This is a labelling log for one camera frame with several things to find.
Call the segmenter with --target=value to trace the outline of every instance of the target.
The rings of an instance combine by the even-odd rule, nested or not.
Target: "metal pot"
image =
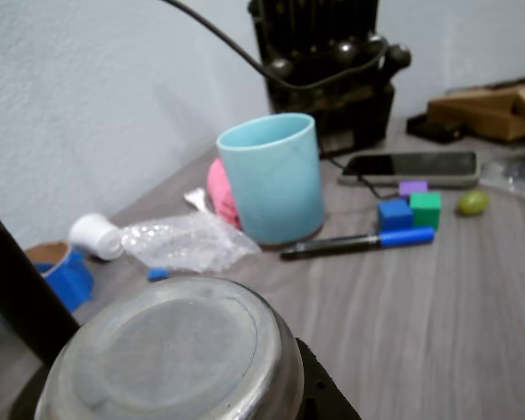
[[[298,344],[252,290],[200,276],[155,283],[85,324],[49,374],[36,420],[293,420]]]

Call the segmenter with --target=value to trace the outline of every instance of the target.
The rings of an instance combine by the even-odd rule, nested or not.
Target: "plastic cup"
[[[124,251],[119,228],[98,213],[81,216],[70,228],[68,240],[77,249],[105,261],[118,258]]]
[[[316,233],[325,218],[315,120],[269,115],[217,141],[243,231],[262,245]]]

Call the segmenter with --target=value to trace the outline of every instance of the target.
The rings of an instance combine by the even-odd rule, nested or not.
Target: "marker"
[[[433,227],[413,227],[379,234],[357,234],[340,238],[319,239],[316,241],[298,242],[287,248],[280,256],[284,260],[329,256],[346,252],[362,252],[372,249],[404,247],[434,240]]]

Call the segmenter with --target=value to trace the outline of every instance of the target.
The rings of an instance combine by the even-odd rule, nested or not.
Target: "toy block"
[[[377,204],[379,231],[412,228],[412,210],[404,199],[391,199]]]
[[[399,183],[399,195],[401,197],[409,197],[414,193],[427,193],[428,182],[422,180],[416,181],[402,181]]]
[[[438,229],[441,212],[441,194],[439,192],[417,192],[410,195],[410,208],[413,213],[412,224],[415,227],[431,226]]]

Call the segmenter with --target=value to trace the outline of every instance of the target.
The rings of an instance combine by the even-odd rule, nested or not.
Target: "white plastic piece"
[[[482,165],[480,184],[525,199],[525,155],[498,157]]]
[[[98,213],[81,216],[70,228],[68,241],[105,261],[118,258],[124,251],[119,228]]]
[[[186,202],[192,204],[200,212],[210,213],[207,207],[207,192],[204,191],[204,188],[195,188],[187,192],[184,197]]]

